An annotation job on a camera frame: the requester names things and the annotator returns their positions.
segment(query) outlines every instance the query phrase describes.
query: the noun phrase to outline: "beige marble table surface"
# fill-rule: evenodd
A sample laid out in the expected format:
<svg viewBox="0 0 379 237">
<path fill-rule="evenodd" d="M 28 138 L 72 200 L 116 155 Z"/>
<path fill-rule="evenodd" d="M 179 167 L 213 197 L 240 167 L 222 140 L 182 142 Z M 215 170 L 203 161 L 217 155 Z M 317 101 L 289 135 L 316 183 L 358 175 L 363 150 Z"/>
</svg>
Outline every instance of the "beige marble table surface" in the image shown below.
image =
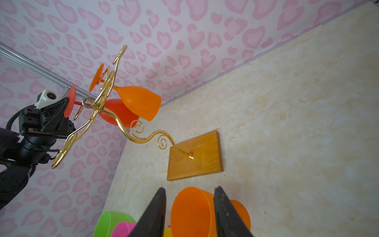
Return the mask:
<svg viewBox="0 0 379 237">
<path fill-rule="evenodd" d="M 379 236 L 379 8 L 367 3 L 163 106 L 147 136 L 217 130 L 224 172 L 169 182 L 169 149 L 127 142 L 104 210 L 159 187 L 222 186 L 255 236 Z"/>
</svg>

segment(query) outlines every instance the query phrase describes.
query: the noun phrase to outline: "wooden block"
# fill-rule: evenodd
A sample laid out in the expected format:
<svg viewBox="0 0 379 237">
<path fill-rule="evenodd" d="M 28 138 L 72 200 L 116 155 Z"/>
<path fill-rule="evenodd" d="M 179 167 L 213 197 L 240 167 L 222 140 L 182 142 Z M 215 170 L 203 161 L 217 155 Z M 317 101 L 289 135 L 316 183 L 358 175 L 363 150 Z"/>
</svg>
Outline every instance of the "wooden block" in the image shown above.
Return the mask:
<svg viewBox="0 0 379 237">
<path fill-rule="evenodd" d="M 193 153 L 194 159 L 179 153 L 172 146 L 168 161 L 167 180 L 174 181 L 205 174 L 222 172 L 220 137 L 212 131 L 177 144 L 178 148 Z"/>
</svg>

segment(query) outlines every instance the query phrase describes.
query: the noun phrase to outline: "metal ring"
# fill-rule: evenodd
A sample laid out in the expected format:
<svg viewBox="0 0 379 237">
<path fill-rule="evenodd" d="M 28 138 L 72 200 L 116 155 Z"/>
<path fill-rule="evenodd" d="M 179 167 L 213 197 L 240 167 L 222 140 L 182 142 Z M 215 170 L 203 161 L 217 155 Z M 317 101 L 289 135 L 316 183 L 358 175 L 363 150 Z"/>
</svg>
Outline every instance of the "metal ring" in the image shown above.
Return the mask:
<svg viewBox="0 0 379 237">
<path fill-rule="evenodd" d="M 88 106 L 87 104 L 86 104 L 86 101 L 87 100 L 89 100 L 89 101 L 91 101 L 91 105 L 90 106 Z M 83 107 L 85 107 L 85 108 L 91 108 L 91 106 L 92 106 L 92 103 L 95 101 L 95 99 L 93 98 L 93 97 L 91 97 L 91 96 L 86 96 L 86 97 L 84 97 L 82 100 L 81 100 L 81 104 L 83 105 Z"/>
</svg>

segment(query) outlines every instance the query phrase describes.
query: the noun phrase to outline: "pink leopard print wall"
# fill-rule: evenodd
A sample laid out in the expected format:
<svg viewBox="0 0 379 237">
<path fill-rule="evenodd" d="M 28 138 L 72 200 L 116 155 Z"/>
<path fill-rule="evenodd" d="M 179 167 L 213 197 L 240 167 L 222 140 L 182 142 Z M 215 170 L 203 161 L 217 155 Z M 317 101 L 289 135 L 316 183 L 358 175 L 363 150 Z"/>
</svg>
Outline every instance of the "pink leopard print wall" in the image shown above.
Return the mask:
<svg viewBox="0 0 379 237">
<path fill-rule="evenodd" d="M 34 104 L 46 88 L 60 90 L 0 57 L 0 126 L 4 128 L 14 113 Z M 83 112 L 74 121 L 76 128 L 91 114 Z M 18 132 L 17 121 L 12 130 Z M 61 148 L 63 142 L 58 139 L 54 148 Z M 52 170 L 51 163 L 37 166 L 25 189 L 0 211 L 0 236 L 92 236 L 125 142 L 116 126 L 98 117 L 57 169 Z"/>
<path fill-rule="evenodd" d="M 88 89 L 123 44 L 118 86 L 163 103 L 362 0 L 0 1 L 0 42 Z"/>
</svg>

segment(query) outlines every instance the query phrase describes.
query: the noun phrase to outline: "gold spiral curl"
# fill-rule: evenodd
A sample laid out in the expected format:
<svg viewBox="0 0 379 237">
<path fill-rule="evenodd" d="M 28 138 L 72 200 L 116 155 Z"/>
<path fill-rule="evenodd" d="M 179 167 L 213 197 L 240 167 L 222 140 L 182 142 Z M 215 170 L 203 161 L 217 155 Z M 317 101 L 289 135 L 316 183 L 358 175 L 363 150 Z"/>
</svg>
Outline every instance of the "gold spiral curl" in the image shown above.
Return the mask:
<svg viewBox="0 0 379 237">
<path fill-rule="evenodd" d="M 136 127 L 142 127 L 142 130 L 141 130 L 141 131 L 137 131 Z M 140 137 L 136 136 L 136 135 L 133 133 L 133 130 L 134 130 L 136 133 L 142 133 L 142 132 L 145 130 L 145 127 L 143 126 L 143 123 L 142 123 L 140 120 L 136 119 L 136 120 L 133 120 L 133 122 L 130 123 L 130 132 L 131 132 L 131 134 L 132 134 L 135 138 L 137 138 L 137 139 L 144 139 L 144 138 L 140 138 Z"/>
<path fill-rule="evenodd" d="M 162 138 L 161 139 L 161 136 L 166 136 L 165 134 L 161 134 L 159 137 L 158 137 L 158 147 L 162 150 L 166 149 L 167 147 L 167 141 L 165 138 Z"/>
</svg>

